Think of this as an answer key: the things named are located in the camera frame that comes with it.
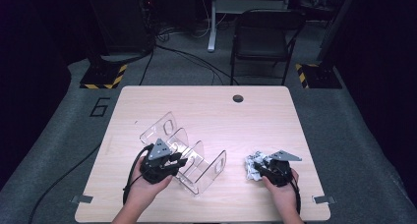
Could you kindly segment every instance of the wrist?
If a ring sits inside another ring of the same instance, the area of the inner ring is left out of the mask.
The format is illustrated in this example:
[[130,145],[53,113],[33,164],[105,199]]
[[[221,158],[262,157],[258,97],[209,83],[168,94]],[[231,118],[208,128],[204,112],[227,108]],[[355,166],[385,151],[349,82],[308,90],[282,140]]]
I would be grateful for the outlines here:
[[151,203],[148,199],[146,196],[129,196],[125,206],[132,212],[142,214]]
[[126,202],[112,224],[136,223],[144,210],[132,202]]
[[282,218],[283,223],[285,224],[303,223],[300,214],[298,214],[296,208],[282,208],[281,210],[278,210],[278,212]]

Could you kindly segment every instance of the black chair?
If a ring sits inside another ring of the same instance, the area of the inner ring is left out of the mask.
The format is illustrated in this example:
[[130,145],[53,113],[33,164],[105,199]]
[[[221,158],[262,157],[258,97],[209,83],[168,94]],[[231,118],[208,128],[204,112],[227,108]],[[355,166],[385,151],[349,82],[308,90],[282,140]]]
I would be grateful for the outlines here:
[[[296,37],[305,24],[304,13],[296,10],[256,9],[241,14],[233,37],[230,84],[237,83],[235,77],[247,77],[282,79],[284,85]],[[262,66],[252,62],[246,69],[249,73],[235,76],[236,60],[261,61],[257,63]],[[273,62],[273,65],[268,68],[263,62]],[[278,62],[285,63],[283,74],[279,75],[275,70]]]

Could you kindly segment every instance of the hole in table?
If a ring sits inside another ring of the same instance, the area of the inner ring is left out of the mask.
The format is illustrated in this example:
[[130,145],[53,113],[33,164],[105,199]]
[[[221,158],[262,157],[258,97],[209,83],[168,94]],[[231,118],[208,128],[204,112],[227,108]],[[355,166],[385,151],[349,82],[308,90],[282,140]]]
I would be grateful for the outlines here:
[[233,95],[233,101],[235,101],[236,103],[240,103],[243,101],[243,96],[240,94],[235,94]]

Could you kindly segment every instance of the chair backrest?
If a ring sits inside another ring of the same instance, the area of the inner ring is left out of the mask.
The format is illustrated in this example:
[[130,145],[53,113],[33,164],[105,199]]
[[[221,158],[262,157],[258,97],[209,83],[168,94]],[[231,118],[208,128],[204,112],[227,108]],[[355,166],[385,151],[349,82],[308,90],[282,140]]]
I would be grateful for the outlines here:
[[242,13],[236,27],[301,30],[304,24],[306,24],[306,16],[302,11],[255,9]]

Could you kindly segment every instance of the human hand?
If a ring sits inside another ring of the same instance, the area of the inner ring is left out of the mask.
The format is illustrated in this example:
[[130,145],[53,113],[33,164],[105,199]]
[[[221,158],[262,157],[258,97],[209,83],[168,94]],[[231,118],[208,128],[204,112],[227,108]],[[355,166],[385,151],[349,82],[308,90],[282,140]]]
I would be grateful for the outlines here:
[[143,161],[144,157],[141,157],[136,163],[130,181],[131,187],[128,198],[112,223],[136,223],[141,214],[156,198],[156,195],[168,187],[172,181],[172,176],[168,176],[159,183],[149,183],[142,177],[140,171]]
[[[291,172],[294,177],[293,183],[296,184],[298,182],[298,173],[292,168]],[[262,180],[272,194],[273,203],[282,217],[282,221],[284,223],[303,223],[297,212],[297,199],[292,186],[287,184],[283,187],[277,187],[265,176],[262,176]]]

